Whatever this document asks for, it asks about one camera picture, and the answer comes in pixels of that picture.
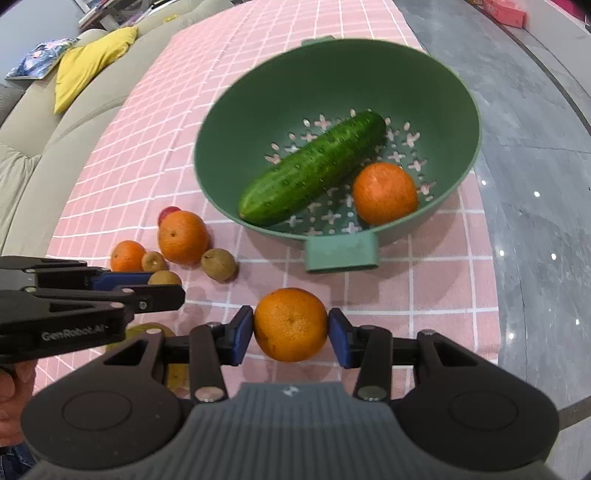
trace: table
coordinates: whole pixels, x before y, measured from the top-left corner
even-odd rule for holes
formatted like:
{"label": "table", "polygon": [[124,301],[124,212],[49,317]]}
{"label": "table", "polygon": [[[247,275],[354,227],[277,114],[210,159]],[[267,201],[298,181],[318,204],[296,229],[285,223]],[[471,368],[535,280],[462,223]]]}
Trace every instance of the table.
{"label": "table", "polygon": [[[353,324],[373,323],[413,337],[433,328],[491,361],[500,345],[491,245],[477,178],[413,235],[381,249],[368,272],[310,275],[302,251],[247,231],[205,199],[193,170],[194,140],[214,101],[239,76],[306,38],[380,38],[421,48],[390,0],[253,0],[175,35],[125,102],[84,167],[57,225],[48,254],[108,266],[115,244],[134,239],[157,249],[156,220],[169,205],[199,214],[218,248],[233,252],[238,278],[218,285],[199,269],[173,265],[187,303],[178,312],[138,316],[185,335],[204,322],[228,322],[243,304],[280,287],[310,290],[341,307]],[[37,388],[100,355],[92,349],[44,359]],[[240,367],[224,367],[228,390],[242,381],[342,380],[330,344],[313,359],[278,364],[254,340]],[[393,369],[393,395],[413,386],[409,368]]]}

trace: white grid line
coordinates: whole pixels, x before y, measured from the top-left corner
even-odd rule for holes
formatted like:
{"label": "white grid line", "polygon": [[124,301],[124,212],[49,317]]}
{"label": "white grid line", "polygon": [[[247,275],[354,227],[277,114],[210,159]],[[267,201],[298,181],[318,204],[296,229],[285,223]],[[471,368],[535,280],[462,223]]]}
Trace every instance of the white grid line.
{"label": "white grid line", "polygon": [[375,38],[374,31],[371,28],[371,22],[369,21],[368,13],[365,10],[365,4],[363,3],[363,0],[361,0],[361,7],[363,8],[363,14],[365,15],[365,21],[368,23],[369,33],[370,33],[370,35],[371,35],[372,38]]}
{"label": "white grid line", "polygon": [[402,30],[400,29],[400,25],[398,25],[398,22],[396,22],[396,18],[394,17],[394,14],[392,13],[392,11],[390,10],[390,7],[386,3],[387,1],[388,0],[382,0],[382,3],[384,4],[384,6],[386,7],[386,9],[390,13],[390,17],[392,17],[392,21],[394,22],[394,25],[396,25],[396,28],[398,29],[398,32],[400,33],[400,36],[404,40],[404,44],[406,46],[408,46],[408,40],[406,39],[406,36],[402,33]]}
{"label": "white grid line", "polygon": [[[408,243],[408,335],[410,338],[414,338],[414,265],[411,260],[413,257],[413,236],[407,235]],[[413,374],[412,369],[407,370],[404,391],[410,390],[410,379]]]}
{"label": "white grid line", "polygon": [[38,368],[39,370],[41,370],[41,372],[42,372],[43,374],[45,374],[45,375],[47,376],[47,378],[48,378],[49,380],[51,380],[52,382],[55,382],[55,381],[56,381],[56,379],[55,379],[55,378],[52,378],[50,374],[48,374],[48,373],[47,373],[45,370],[43,370],[43,369],[42,369],[42,368],[39,366],[39,364],[37,364],[37,366],[36,366],[35,368]]}
{"label": "white grid line", "polygon": [[[464,209],[464,199],[460,189],[457,190],[457,194],[460,197],[460,207]],[[472,257],[472,246],[470,245],[470,230],[468,228],[468,218],[465,213],[462,213],[462,219],[464,221],[464,233],[466,234],[466,243],[468,248],[468,257]],[[474,262],[472,258],[468,259],[470,264],[470,287],[472,288],[472,334],[474,336],[474,351],[478,351],[478,321],[476,320],[476,282],[474,276]]]}

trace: human hand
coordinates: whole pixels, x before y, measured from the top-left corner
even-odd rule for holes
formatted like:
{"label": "human hand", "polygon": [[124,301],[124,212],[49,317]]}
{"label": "human hand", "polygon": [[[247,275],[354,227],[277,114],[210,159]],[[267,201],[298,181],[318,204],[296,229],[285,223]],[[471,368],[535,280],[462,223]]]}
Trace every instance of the human hand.
{"label": "human hand", "polygon": [[21,413],[35,384],[36,360],[15,364],[14,377],[0,369],[0,446],[22,442]]}

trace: red box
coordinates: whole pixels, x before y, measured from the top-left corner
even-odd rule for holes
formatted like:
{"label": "red box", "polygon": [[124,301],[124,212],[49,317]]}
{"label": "red box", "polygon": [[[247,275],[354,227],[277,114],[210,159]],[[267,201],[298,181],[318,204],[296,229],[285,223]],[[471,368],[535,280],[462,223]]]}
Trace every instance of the red box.
{"label": "red box", "polygon": [[572,3],[571,0],[552,0],[556,5],[558,5],[562,10],[568,12],[573,17],[578,18],[579,20],[585,21],[585,12],[579,8],[578,5]]}
{"label": "red box", "polygon": [[525,12],[519,10],[514,2],[510,0],[483,0],[483,6],[495,20],[503,25],[523,28]]}

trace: colander hole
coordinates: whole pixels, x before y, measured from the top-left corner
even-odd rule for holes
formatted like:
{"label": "colander hole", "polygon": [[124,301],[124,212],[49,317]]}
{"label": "colander hole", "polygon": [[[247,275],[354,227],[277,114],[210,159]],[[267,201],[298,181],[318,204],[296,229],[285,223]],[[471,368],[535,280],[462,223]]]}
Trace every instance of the colander hole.
{"label": "colander hole", "polygon": [[419,172],[425,163],[427,163],[427,160],[419,160],[418,158],[415,158],[412,163],[408,164],[408,169]]}
{"label": "colander hole", "polygon": [[361,227],[358,227],[357,225],[355,225],[354,222],[349,222],[348,226],[346,228],[342,229],[342,232],[343,233],[355,233],[359,230],[361,230]]}
{"label": "colander hole", "polygon": [[297,223],[302,223],[304,220],[301,218],[296,217],[295,215],[290,216],[289,220],[286,220],[286,223],[289,224],[290,227],[295,227]]}
{"label": "colander hole", "polygon": [[435,181],[432,181],[431,183],[422,182],[418,191],[420,191],[423,195],[429,195],[429,193],[431,193],[431,189],[434,186],[435,186]]}
{"label": "colander hole", "polygon": [[306,135],[301,136],[301,139],[307,140],[308,143],[314,140],[315,138],[318,138],[318,135],[314,135],[310,130],[308,130],[308,133],[306,133]]}
{"label": "colander hole", "polygon": [[404,157],[406,157],[404,153],[399,153],[396,150],[392,152],[392,155],[388,155],[388,159],[394,160],[396,163],[400,163],[400,160],[402,160]]}
{"label": "colander hole", "polygon": [[414,135],[409,132],[407,133],[407,140],[406,142],[403,142],[403,145],[408,145],[410,148],[414,148],[414,143],[421,138],[421,134],[420,132],[415,133]]}
{"label": "colander hole", "polygon": [[320,218],[322,220],[326,220],[329,223],[329,225],[334,225],[335,220],[338,220],[341,217],[342,215],[340,213],[334,213],[332,210],[329,210],[328,213],[326,213],[326,215],[323,215]]}
{"label": "colander hole", "polygon": [[319,202],[312,202],[311,204],[308,205],[308,210],[310,211],[310,213],[314,213],[314,211],[318,207],[322,207],[322,204]]}
{"label": "colander hole", "polygon": [[277,165],[281,161],[281,157],[278,153],[274,154],[272,157],[270,157],[269,155],[265,155],[265,160],[267,160],[270,163],[273,163],[273,165]]}
{"label": "colander hole", "polygon": [[347,208],[353,208],[353,197],[349,193],[340,202],[344,203],[347,206]]}
{"label": "colander hole", "polygon": [[332,122],[330,120],[327,120],[326,117],[324,115],[322,115],[322,113],[321,113],[319,115],[318,120],[314,121],[314,124],[315,124],[315,126],[320,127],[323,132],[326,132],[328,127],[330,127],[332,125]]}
{"label": "colander hole", "polygon": [[310,229],[306,232],[306,235],[308,235],[308,236],[322,235],[322,232],[320,232],[318,230],[314,230],[314,227],[311,226]]}

